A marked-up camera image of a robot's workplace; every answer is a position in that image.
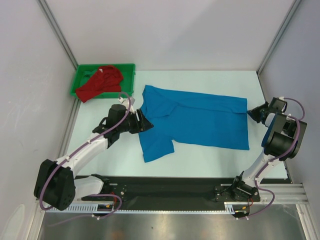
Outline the blue polo shirt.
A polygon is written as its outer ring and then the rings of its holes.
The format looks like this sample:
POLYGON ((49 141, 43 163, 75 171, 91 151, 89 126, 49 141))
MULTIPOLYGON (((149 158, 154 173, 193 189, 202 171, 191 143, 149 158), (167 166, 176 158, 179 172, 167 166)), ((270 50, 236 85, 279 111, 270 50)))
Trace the blue polo shirt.
POLYGON ((153 124, 139 133, 146 163, 174 153, 173 142, 248 151, 246 98, 146 85, 141 111, 153 124))

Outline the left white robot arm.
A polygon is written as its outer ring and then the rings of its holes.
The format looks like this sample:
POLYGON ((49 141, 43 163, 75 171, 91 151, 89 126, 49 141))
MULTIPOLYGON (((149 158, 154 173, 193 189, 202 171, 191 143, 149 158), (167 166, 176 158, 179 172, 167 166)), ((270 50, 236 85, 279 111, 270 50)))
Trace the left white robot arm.
POLYGON ((100 200, 110 196, 108 180, 98 174, 77 178, 78 173, 97 155, 112 146, 122 133, 138 134, 152 129, 141 109, 131 112, 122 104, 114 104, 90 138, 73 153, 56 160, 44 160, 38 171, 33 195, 46 210, 66 210, 74 201, 95 195, 100 200))

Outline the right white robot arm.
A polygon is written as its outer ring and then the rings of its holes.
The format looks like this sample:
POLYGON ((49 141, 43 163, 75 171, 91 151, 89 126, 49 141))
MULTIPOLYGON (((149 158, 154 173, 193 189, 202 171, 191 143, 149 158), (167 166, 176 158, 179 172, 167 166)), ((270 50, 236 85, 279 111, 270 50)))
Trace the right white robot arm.
POLYGON ((236 176, 231 185, 230 195, 239 202, 257 194, 259 184, 274 167, 297 155, 307 128, 307 123, 303 121, 306 114, 303 105, 290 97, 274 97, 270 103, 265 102, 248 110, 247 114, 255 122, 265 125, 267 131, 261 142, 261 154, 248 169, 236 176), (300 118, 286 115, 288 101, 300 106, 300 118))

